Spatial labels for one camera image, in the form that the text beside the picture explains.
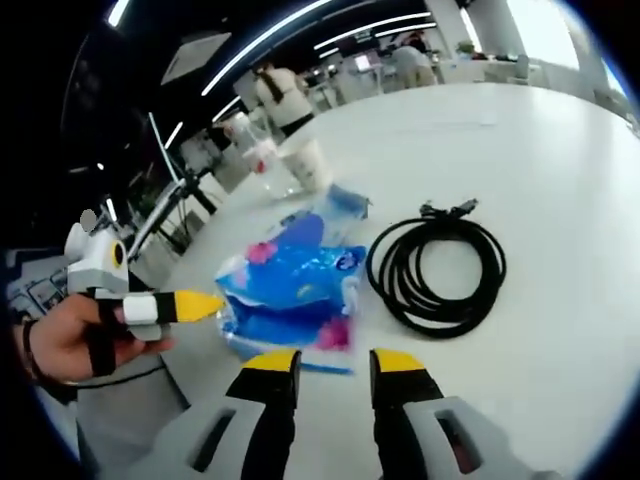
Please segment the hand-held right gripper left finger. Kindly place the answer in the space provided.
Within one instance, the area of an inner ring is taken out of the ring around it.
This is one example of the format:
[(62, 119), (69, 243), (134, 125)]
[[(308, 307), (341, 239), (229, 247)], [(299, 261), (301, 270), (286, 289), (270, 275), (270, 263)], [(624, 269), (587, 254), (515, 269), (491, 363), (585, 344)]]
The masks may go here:
[(126, 479), (282, 479), (295, 438), (301, 352), (246, 362), (225, 393), (170, 422)]

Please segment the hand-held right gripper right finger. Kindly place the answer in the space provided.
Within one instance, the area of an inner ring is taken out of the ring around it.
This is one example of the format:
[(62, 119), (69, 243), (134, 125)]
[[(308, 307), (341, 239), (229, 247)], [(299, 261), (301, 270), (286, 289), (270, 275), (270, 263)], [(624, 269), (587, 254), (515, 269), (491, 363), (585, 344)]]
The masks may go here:
[(384, 479), (560, 479), (512, 451), (507, 435), (400, 351), (370, 351), (374, 440)]

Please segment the person's left hand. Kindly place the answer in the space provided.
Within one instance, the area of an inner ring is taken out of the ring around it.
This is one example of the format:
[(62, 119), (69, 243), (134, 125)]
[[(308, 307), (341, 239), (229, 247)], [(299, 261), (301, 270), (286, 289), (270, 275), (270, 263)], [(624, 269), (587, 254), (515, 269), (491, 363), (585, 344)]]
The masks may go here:
[(108, 361), (95, 369), (92, 365), (86, 331), (89, 327), (104, 327), (98, 302), (73, 294), (36, 321), (25, 332), (14, 329), (14, 338), (21, 349), (25, 367), (35, 379), (46, 377), (60, 383), (79, 383), (106, 376), (117, 368), (144, 354), (158, 354), (171, 349), (174, 340), (168, 337), (158, 342), (143, 342), (132, 335), (115, 338), (102, 335)]

